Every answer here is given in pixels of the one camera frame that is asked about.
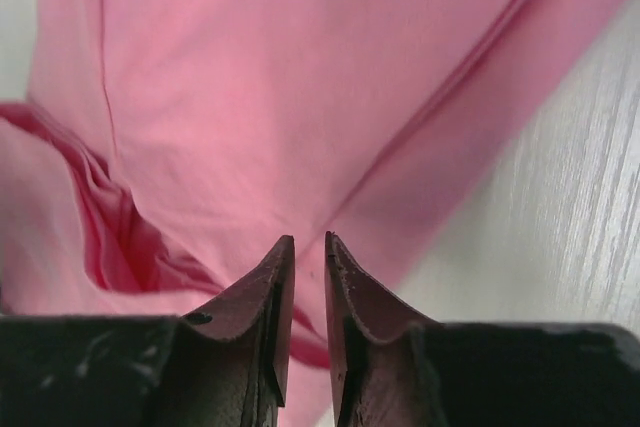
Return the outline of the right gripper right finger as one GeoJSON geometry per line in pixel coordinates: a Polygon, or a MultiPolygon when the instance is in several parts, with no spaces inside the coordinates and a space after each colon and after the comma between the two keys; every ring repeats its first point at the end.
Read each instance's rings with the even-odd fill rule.
{"type": "Polygon", "coordinates": [[[325,237],[339,426],[635,426],[639,341],[613,324],[438,322],[325,237]]]}

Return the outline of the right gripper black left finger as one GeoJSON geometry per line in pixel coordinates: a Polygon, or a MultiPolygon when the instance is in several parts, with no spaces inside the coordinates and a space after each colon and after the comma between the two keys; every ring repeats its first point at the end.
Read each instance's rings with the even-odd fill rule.
{"type": "Polygon", "coordinates": [[[294,240],[184,316],[5,316],[5,426],[273,426],[285,404],[294,240]]]}

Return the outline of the pink t shirt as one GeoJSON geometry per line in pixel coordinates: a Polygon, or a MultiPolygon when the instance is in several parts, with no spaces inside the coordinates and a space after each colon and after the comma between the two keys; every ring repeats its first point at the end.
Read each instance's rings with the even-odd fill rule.
{"type": "Polygon", "coordinates": [[[284,235],[284,426],[329,403],[323,237],[402,280],[624,0],[37,0],[2,302],[185,313],[284,235]]]}

